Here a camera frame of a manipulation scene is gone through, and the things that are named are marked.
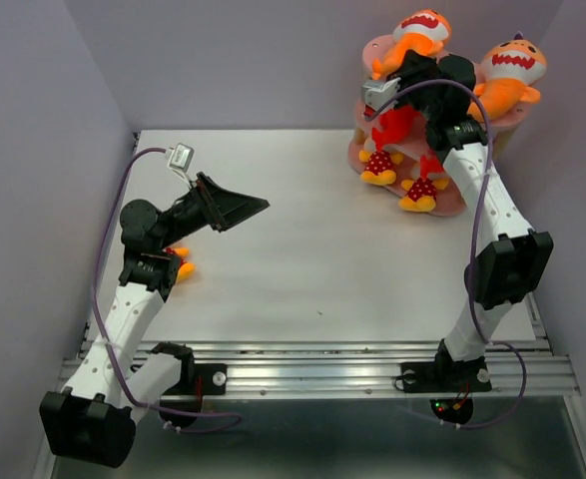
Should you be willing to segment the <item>pink three-tier shelf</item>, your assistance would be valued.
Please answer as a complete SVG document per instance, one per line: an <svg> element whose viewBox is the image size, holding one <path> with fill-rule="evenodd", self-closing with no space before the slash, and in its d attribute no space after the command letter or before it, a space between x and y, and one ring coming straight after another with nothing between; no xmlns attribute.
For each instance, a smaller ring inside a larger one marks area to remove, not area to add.
<svg viewBox="0 0 586 479"><path fill-rule="evenodd" d="M347 157L360 178L399 197L399 206L407 210L406 198L416 199L416 189L425 187L434 194L428 213L436 217L454 217L466 209L454 182L442 170L428 172L421 179L422 167L430 156L424 139L425 121L414 114L381 115L368 122L361 100L354 104L355 128Z"/></svg>

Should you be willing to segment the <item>yellow plush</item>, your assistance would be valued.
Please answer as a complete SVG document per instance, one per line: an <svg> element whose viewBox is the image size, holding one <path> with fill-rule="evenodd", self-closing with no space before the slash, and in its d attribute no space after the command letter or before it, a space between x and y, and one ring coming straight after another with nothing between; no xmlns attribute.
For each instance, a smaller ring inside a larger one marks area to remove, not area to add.
<svg viewBox="0 0 586 479"><path fill-rule="evenodd" d="M414 213L432 212L436 207L438 192L445 190L449 183L448 178L434 181L430 178L403 180L401 187L405 190L405 196L399 200L399 207Z"/></svg>
<svg viewBox="0 0 586 479"><path fill-rule="evenodd" d="M177 270L176 283L183 282L193 276L196 272L196 267L188 262L190 256L190 249L184 246L165 247L164 252L177 257L180 261Z"/></svg>
<svg viewBox="0 0 586 479"><path fill-rule="evenodd" d="M370 185L385 187L397 181L397 169L403 163L405 154L378 149L374 143L366 142L358 153L358 159L363 165L360 179Z"/></svg>

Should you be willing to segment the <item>aluminium rail frame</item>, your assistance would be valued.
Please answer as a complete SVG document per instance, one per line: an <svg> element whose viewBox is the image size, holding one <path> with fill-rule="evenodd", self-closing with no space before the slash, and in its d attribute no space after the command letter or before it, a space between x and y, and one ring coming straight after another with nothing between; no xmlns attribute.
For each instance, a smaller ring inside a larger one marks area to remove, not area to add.
<svg viewBox="0 0 586 479"><path fill-rule="evenodd" d="M231 401L258 399L386 399L404 362L434 357L433 342L201 342L191 347L198 363L227 366ZM580 387L568 357L555 355L545 340L486 354L491 396L575 396Z"/></svg>

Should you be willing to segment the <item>orange shark plush facing camera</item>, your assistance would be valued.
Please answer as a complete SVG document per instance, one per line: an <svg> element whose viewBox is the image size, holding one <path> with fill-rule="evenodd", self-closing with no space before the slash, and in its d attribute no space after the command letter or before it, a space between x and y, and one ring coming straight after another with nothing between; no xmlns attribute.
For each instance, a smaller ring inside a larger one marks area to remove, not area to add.
<svg viewBox="0 0 586 479"><path fill-rule="evenodd" d="M393 30L393 43L371 64L371 79L379 80L397 70L409 51L429 58L444 50L452 28L439 12L422 9L408 15Z"/></svg>

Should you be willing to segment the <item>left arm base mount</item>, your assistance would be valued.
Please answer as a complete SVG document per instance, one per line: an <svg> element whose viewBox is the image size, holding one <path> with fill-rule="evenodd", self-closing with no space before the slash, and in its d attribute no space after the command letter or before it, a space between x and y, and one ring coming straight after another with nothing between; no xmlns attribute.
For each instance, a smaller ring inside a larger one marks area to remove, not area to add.
<svg viewBox="0 0 586 479"><path fill-rule="evenodd" d="M224 363L196 364L194 377L188 384L177 384L166 391L170 400L162 399L161 407L201 413L204 399L223 396L227 390L228 367Z"/></svg>

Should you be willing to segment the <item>red shark plush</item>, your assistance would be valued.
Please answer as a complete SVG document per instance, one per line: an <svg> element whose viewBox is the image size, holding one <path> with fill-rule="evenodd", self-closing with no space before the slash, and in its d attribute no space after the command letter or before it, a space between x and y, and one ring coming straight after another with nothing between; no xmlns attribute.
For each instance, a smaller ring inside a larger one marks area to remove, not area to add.
<svg viewBox="0 0 586 479"><path fill-rule="evenodd" d="M424 180L447 179L448 174L436 156L422 155L419 159L419 176Z"/></svg>
<svg viewBox="0 0 586 479"><path fill-rule="evenodd" d="M371 138L377 151L386 145L400 144L409 134L420 114L409 105L383 113L378 127L371 130Z"/></svg>

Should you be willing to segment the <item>red shark plush front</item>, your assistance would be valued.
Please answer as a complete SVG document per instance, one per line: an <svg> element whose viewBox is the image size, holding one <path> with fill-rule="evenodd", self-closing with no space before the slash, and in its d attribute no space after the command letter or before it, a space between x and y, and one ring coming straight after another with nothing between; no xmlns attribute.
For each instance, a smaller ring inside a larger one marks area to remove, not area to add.
<svg viewBox="0 0 586 479"><path fill-rule="evenodd" d="M422 155L419 159L419 176L424 180L447 179L448 174L436 156Z"/></svg>

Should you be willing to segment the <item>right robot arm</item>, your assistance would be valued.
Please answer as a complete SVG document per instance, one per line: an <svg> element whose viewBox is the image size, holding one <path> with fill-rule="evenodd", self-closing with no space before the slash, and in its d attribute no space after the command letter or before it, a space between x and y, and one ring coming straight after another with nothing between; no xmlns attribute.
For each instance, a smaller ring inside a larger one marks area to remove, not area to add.
<svg viewBox="0 0 586 479"><path fill-rule="evenodd" d="M392 80L393 102L423 115L428 147L474 212L463 274L467 298L434 358L402 363L401 388L486 392L486 349L501 320L538 286L554 242L522 215L495 168L492 126L477 95L473 64L456 55L436 60L409 50Z"/></svg>

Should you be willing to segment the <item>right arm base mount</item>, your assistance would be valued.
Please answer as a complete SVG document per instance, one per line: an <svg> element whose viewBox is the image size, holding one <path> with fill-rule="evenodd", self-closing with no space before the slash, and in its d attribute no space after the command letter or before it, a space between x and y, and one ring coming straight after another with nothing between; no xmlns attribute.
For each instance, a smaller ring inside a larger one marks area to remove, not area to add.
<svg viewBox="0 0 586 479"><path fill-rule="evenodd" d="M435 417L443 422L465 425L474 413L473 393L492 390L485 362L451 366L431 362L404 362L393 386L407 394L427 394Z"/></svg>

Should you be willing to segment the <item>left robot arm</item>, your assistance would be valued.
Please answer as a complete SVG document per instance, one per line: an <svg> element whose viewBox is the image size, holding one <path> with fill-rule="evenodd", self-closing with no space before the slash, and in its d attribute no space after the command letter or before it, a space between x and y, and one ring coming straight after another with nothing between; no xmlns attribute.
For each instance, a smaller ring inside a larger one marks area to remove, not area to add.
<svg viewBox="0 0 586 479"><path fill-rule="evenodd" d="M193 351L177 343L157 344L144 365L130 369L184 265L173 245L205 227L223 233L269 205L199 173L164 211L143 199L122 207L123 267L109 312L94 314L98 337L61 390L47 392L39 406L54 455L117 468L133 447L138 423L158 409L161 396L194 385Z"/></svg>

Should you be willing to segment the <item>orange shark plush back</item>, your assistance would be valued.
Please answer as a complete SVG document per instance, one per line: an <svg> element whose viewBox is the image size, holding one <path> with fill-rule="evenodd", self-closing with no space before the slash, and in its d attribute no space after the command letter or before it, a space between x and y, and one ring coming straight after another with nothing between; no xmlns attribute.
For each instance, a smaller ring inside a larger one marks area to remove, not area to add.
<svg viewBox="0 0 586 479"><path fill-rule="evenodd" d="M473 93L489 121L506 115L519 103L538 104L541 93L534 87L547 71L547 60L540 48L520 32L493 47L479 65L483 81Z"/></svg>

